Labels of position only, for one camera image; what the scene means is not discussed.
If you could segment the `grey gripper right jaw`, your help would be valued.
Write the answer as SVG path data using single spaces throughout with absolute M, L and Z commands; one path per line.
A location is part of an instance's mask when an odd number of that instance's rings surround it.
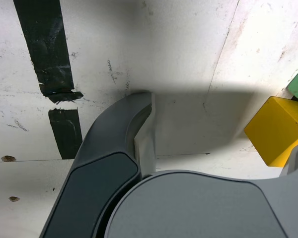
M 278 178 L 156 173 L 120 200 L 105 237 L 298 238 L 298 146 Z

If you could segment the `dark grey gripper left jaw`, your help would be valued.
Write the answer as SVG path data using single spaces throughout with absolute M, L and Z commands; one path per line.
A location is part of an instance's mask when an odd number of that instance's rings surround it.
M 139 92 L 115 102 L 96 118 L 41 237 L 104 237 L 115 206 L 142 180 L 134 139 L 151 113 L 152 94 Z

